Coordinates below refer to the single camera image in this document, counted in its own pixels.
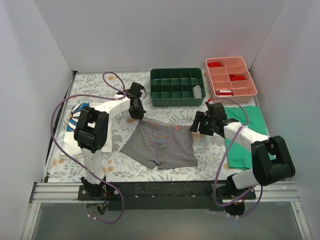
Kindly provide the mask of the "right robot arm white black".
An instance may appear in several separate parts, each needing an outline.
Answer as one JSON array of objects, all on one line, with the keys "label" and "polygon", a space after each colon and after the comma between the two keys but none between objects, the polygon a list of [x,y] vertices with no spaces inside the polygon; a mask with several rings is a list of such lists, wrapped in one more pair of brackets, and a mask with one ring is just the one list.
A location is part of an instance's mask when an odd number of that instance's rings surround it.
[{"label": "right robot arm white black", "polygon": [[219,102],[207,101],[206,106],[206,112],[196,112],[189,130],[207,136],[217,134],[251,153],[252,167],[227,177],[224,189],[230,198],[237,199],[252,187],[265,187],[296,174],[287,144],[281,136],[258,133],[246,123],[229,118]]}]

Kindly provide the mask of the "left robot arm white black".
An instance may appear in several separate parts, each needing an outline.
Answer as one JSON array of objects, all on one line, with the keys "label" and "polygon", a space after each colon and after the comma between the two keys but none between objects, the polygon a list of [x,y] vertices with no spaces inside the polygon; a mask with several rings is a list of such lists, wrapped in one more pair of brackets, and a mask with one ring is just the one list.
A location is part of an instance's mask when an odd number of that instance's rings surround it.
[{"label": "left robot arm white black", "polygon": [[73,136],[83,154],[85,167],[93,172],[87,172],[81,182],[85,191],[95,200],[103,199],[107,193],[102,183],[102,180],[105,180],[102,148],[108,139],[109,123],[125,111],[129,112],[132,119],[141,120],[146,112],[140,99],[143,91],[145,88],[141,84],[133,82],[130,88],[124,91],[125,95],[118,92],[114,100],[96,107],[85,106],[80,111]]}]

